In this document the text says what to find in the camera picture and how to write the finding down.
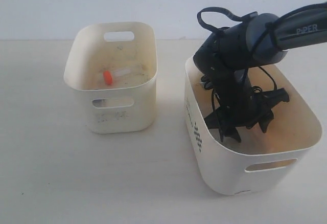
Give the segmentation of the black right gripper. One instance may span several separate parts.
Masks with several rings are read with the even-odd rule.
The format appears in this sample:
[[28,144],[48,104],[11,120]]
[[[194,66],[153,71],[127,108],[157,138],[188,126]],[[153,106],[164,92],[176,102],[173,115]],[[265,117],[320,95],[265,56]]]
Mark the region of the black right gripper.
[[290,96],[284,88],[256,93],[251,91],[250,98],[245,102],[237,104],[235,108],[218,107],[204,121],[208,129],[220,129],[221,142],[225,138],[232,138],[241,143],[236,127],[251,129],[258,124],[262,133],[266,133],[274,119],[272,109],[281,102],[289,101]]

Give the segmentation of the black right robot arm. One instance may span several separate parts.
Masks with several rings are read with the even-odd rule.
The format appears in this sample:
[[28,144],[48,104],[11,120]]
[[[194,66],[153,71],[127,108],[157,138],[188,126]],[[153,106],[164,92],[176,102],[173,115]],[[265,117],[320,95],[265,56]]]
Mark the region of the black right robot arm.
[[[202,13],[215,12],[236,22],[217,28],[202,19]],[[283,16],[251,12],[237,16],[223,7],[206,7],[197,13],[209,37],[193,56],[201,72],[200,83],[211,91],[212,112],[204,119],[208,129],[241,141],[239,127],[259,125],[266,132],[273,120],[273,108],[289,102],[284,88],[264,91],[253,86],[248,72],[280,62],[290,49],[326,42],[326,3],[300,7]]]

